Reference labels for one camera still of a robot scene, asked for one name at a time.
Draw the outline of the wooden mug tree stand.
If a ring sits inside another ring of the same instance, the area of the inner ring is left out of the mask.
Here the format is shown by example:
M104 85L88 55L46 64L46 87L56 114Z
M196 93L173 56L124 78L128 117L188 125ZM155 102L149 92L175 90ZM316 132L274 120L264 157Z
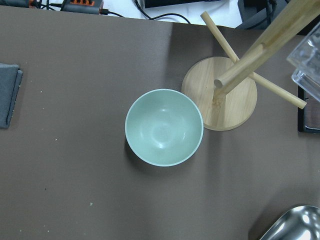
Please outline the wooden mug tree stand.
M181 91L197 105L205 128L228 131L247 121L257 103L257 84L294 106L303 109L306 102L255 70L282 48L320 14L318 0L291 0L265 29L242 58L238 58L210 15L202 20L226 57L209 57L193 65L185 75Z

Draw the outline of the clear plastic container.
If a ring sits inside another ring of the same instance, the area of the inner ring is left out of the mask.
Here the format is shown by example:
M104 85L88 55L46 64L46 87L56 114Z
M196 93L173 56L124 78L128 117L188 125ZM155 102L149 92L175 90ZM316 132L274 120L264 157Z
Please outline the clear plastic container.
M292 80L320 100L320 28L314 28L289 54L287 61L295 66Z

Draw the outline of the black framed board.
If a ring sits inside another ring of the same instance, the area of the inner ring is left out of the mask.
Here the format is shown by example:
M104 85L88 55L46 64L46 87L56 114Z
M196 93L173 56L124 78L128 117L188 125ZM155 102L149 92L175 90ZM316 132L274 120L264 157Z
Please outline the black framed board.
M303 109L297 111L297 130L304 133L320 134L320 102L300 86L298 97L306 101Z

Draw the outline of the stainless steel scoop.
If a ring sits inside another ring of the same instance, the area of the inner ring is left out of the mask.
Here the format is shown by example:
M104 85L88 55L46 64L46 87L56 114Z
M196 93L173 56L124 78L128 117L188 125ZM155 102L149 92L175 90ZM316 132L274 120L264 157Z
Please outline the stainless steel scoop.
M320 209L299 205L285 212L261 237L262 240L318 240Z

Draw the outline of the grey folded cloth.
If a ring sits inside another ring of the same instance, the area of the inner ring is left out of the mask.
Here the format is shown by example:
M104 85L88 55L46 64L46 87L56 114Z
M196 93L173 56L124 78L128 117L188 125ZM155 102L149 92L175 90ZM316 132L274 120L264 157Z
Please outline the grey folded cloth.
M23 78L23 71L16 64L0 64L0 128L10 126L15 103Z

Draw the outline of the mint green bowl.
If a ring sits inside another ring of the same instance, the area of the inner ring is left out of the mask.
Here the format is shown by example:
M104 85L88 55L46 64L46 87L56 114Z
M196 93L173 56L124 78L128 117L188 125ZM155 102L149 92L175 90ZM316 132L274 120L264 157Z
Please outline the mint green bowl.
M124 130L130 149L142 161L171 167L185 162L198 150L204 123L188 96L172 89L155 89L131 105Z

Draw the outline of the grey orange USB hub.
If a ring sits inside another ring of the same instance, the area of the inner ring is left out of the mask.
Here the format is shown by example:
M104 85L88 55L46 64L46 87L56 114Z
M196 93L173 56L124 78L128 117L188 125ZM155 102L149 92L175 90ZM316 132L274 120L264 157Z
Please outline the grey orange USB hub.
M64 0L60 10L62 12L98 15L103 6L103 0Z

